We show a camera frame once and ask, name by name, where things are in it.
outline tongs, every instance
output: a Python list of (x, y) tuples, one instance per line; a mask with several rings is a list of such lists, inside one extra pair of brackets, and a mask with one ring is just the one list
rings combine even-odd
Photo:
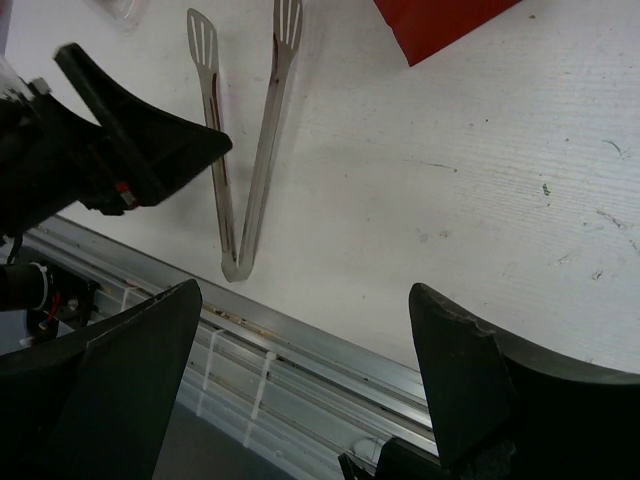
[[(205, 122), (208, 127), (221, 130), (222, 117), (218, 100), (220, 70), (216, 29), (204, 15), (192, 8), (187, 12), (187, 28), (191, 58), (196, 64), (200, 77)], [(258, 151), (253, 166), (239, 256), (236, 249), (233, 205), (226, 159), (223, 157), (211, 166), (220, 230), (222, 272), (232, 283), (249, 278), (255, 263), (285, 88), (291, 64), (300, 46), (301, 36), (301, 0), (275, 0), (271, 78)]]

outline table surface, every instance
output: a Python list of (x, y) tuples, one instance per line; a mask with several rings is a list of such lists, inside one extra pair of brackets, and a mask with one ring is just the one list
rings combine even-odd
[[(51, 60), (78, 42), (143, 100), (203, 122), (188, 7), (216, 25), (237, 225), (271, 64), (272, 0), (151, 0), (123, 34), (21, 0), (7, 57), (90, 118)], [(640, 3), (525, 0), (412, 69), (372, 0), (307, 0), (251, 278), (228, 285), (416, 367), (424, 282), (572, 357), (640, 373)], [(123, 218), (64, 216), (221, 285), (209, 173)]]

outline red box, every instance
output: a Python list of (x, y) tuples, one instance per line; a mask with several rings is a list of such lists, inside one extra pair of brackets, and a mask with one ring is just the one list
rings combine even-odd
[(413, 66), (520, 0), (375, 0)]

